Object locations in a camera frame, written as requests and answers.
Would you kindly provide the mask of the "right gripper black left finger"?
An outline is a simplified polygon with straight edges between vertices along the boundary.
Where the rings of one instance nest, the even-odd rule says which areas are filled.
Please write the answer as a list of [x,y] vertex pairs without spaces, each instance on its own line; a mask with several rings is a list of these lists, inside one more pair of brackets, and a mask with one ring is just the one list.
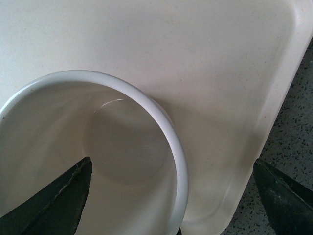
[[31,198],[0,218],[2,235],[73,235],[87,201],[92,174],[84,157]]

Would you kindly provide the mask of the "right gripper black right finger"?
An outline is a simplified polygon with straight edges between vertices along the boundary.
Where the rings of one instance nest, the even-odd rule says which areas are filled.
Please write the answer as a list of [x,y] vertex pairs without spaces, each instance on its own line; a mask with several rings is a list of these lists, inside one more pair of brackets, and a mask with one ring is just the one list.
[[270,226],[277,235],[313,233],[313,191],[257,159],[253,177]]

